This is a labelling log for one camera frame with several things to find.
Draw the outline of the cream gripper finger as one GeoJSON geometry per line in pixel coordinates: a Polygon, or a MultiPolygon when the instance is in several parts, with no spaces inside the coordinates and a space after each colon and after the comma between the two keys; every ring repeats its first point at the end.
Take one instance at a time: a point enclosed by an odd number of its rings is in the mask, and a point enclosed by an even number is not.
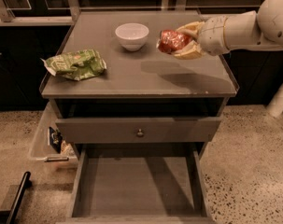
{"type": "Polygon", "coordinates": [[[194,21],[177,28],[177,32],[180,32],[184,35],[188,35],[194,40],[198,39],[199,32],[201,28],[205,25],[204,21],[194,21]]]}
{"type": "Polygon", "coordinates": [[[192,41],[183,49],[173,52],[172,55],[180,60],[193,60],[205,56],[205,52],[196,41],[192,41]]]}

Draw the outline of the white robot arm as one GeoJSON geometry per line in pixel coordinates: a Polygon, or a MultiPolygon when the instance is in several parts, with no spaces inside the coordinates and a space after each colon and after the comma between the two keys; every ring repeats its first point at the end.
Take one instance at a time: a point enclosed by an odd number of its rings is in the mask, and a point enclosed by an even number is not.
{"type": "Polygon", "coordinates": [[[283,0],[264,0],[257,11],[217,16],[177,29],[193,38],[173,56],[182,60],[217,56],[232,50],[283,50],[283,0]]]}

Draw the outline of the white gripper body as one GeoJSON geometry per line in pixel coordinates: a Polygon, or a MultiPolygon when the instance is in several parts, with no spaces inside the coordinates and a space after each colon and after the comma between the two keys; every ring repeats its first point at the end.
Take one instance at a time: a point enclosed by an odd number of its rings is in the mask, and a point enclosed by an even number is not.
{"type": "Polygon", "coordinates": [[[211,18],[200,29],[197,42],[207,54],[217,56],[229,52],[224,38],[227,19],[227,16],[211,18]]]}

